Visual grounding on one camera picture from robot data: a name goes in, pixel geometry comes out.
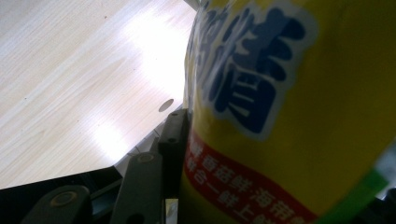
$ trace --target table surface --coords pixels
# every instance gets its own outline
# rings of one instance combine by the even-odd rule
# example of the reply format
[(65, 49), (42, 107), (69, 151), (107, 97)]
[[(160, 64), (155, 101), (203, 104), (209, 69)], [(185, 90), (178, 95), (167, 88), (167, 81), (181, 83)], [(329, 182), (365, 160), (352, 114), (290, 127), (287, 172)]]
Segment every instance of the table surface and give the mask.
[(182, 0), (1, 1), (0, 189), (131, 150), (182, 103), (194, 16)]

